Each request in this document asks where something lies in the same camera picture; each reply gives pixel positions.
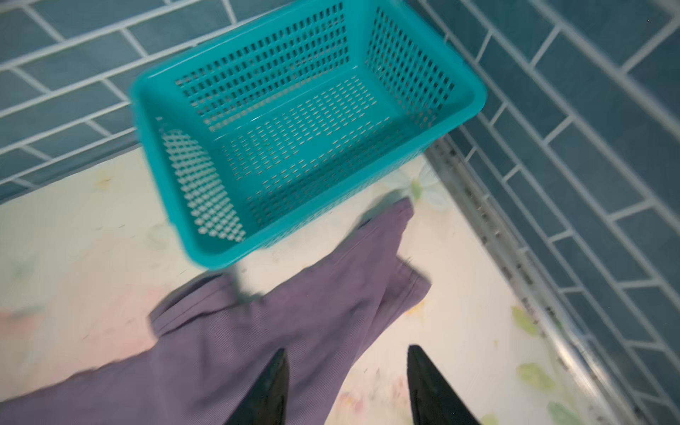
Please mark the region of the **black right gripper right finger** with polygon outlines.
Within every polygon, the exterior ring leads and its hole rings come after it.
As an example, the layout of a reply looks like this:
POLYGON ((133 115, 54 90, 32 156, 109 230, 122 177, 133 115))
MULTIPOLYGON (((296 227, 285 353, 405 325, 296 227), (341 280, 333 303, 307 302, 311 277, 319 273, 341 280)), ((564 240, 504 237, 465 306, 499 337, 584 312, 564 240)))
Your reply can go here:
POLYGON ((407 382, 414 425, 479 425, 419 345, 407 352, 407 382))

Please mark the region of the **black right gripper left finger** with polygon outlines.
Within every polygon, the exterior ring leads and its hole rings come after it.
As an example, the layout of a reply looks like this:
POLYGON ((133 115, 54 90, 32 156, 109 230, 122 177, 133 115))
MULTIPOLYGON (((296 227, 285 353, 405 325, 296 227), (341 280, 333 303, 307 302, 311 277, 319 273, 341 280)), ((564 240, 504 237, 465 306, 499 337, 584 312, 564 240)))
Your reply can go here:
POLYGON ((276 351, 225 425, 283 425, 289 395, 287 352, 276 351))

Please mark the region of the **purple trousers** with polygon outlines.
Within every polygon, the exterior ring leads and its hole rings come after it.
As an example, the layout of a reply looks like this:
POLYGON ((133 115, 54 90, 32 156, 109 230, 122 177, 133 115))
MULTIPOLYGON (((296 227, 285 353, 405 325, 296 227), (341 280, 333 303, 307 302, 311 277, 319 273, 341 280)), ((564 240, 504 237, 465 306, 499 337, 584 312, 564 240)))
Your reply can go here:
POLYGON ((414 209, 385 207, 332 253, 248 303, 206 273, 150 313, 148 351, 4 401, 4 424, 223 424, 278 350, 286 421, 322 424, 354 363, 430 282, 398 256, 414 209))

